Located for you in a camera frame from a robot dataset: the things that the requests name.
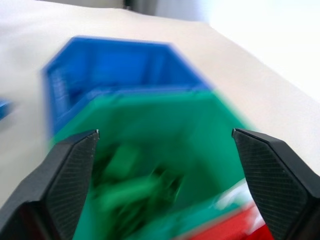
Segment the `white table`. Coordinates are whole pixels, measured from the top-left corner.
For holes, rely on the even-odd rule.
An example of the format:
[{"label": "white table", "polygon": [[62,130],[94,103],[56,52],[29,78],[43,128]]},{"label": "white table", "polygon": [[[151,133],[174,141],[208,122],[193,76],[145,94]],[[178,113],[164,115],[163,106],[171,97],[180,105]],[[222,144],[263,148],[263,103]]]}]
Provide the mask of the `white table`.
[{"label": "white table", "polygon": [[76,35],[172,43],[255,129],[285,140],[320,174],[320,105],[209,25],[122,9],[0,2],[0,206],[48,153],[40,70]]}]

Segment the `plastic storage bin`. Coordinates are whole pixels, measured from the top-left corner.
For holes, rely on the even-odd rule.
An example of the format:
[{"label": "plastic storage bin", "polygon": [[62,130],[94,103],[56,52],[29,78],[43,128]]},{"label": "plastic storage bin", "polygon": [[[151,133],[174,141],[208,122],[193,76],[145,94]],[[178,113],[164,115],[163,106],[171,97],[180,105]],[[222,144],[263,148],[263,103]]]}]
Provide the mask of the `plastic storage bin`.
[{"label": "plastic storage bin", "polygon": [[[211,92],[104,95],[92,100],[54,136],[53,142],[99,129],[96,162],[106,157],[109,146],[131,143],[140,146],[144,156],[137,176],[151,174],[158,164],[179,169],[184,180],[174,205],[159,216],[166,218],[212,199],[244,178],[231,138],[235,127],[243,124]],[[101,220],[91,195],[74,240],[99,240],[100,231],[107,228],[98,227]]]},{"label": "plastic storage bin", "polygon": [[74,37],[44,68],[50,133],[96,96],[208,90],[168,44]]}]

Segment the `blue object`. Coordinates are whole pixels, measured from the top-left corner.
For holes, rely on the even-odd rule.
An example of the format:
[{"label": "blue object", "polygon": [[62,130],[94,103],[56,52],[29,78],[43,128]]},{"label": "blue object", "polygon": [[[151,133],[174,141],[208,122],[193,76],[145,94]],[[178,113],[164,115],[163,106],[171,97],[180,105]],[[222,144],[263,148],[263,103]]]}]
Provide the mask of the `blue object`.
[{"label": "blue object", "polygon": [[210,90],[162,43],[74,37],[43,73],[51,135],[100,95]]},{"label": "blue object", "polygon": [[0,120],[7,116],[10,112],[10,102],[0,99]]}]

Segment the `table surface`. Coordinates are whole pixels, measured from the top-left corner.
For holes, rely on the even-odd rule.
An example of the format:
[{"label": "table surface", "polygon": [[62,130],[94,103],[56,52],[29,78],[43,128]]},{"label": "table surface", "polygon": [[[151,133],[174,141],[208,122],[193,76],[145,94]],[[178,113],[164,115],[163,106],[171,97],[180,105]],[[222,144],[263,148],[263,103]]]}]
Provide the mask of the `table surface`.
[{"label": "table surface", "polygon": [[172,43],[255,130],[286,141],[320,174],[320,104],[208,24],[112,8],[0,3],[0,206],[48,153],[40,70],[73,36]]}]

